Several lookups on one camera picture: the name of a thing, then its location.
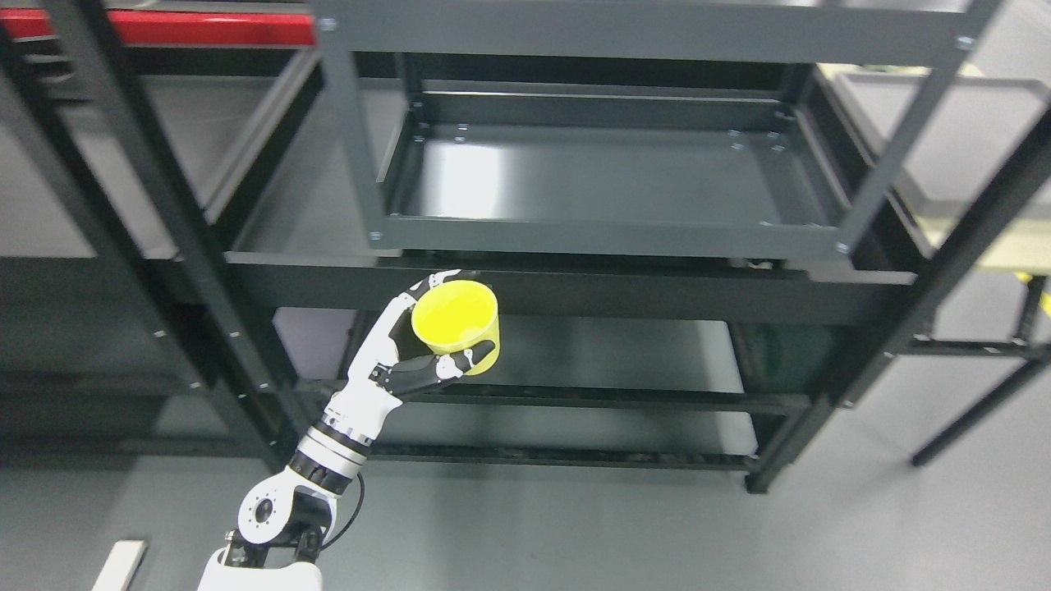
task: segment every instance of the yellow cup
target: yellow cup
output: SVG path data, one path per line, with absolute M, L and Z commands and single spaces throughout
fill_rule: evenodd
M 496 349 L 468 371 L 468 375 L 477 375 L 493 367 L 500 355 L 496 294 L 477 281 L 450 281 L 424 293 L 412 310 L 412 330 L 438 354 L 492 341 Z

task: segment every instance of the metal shelf tier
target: metal shelf tier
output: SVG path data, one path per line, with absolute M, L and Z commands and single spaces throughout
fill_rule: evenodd
M 843 261 L 998 1 L 311 5 L 374 247 Z M 380 158 L 369 52 L 407 105 Z M 800 113 L 822 61 L 932 68 L 858 186 Z

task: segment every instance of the black cable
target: black cable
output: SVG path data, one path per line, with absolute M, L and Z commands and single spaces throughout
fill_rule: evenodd
M 354 512 L 350 514 L 350 518 L 347 519 L 346 525 L 343 526 L 343 529 L 341 529 L 332 539 L 322 544 L 322 550 L 328 550 L 330 546 L 338 542 L 339 538 L 343 537 L 343 534 L 347 533 L 347 530 L 350 529 L 354 519 L 357 518 L 357 514 L 362 512 L 362 504 L 365 503 L 365 476 L 360 473 L 357 474 L 357 506 L 354 507 Z

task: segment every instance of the red bar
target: red bar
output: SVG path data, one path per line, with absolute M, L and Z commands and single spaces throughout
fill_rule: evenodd
M 109 20 L 129 45 L 314 44 L 310 15 L 109 11 Z M 53 35 L 44 11 L 0 8 L 0 21 L 16 39 Z

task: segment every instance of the robotic hand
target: robotic hand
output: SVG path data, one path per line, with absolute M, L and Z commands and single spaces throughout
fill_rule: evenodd
M 458 380 L 495 349 L 482 341 L 436 355 L 412 331 L 412 308 L 424 293 L 474 277 L 461 270 L 434 273 L 391 300 L 351 362 L 347 386 L 332 395 L 291 461 L 245 495 L 238 529 L 209 558 L 198 591 L 321 590 L 314 561 L 334 533 L 336 500 L 357 476 L 387 414 L 407 394 Z M 263 568 L 269 549 L 279 547 L 294 549 L 293 563 Z

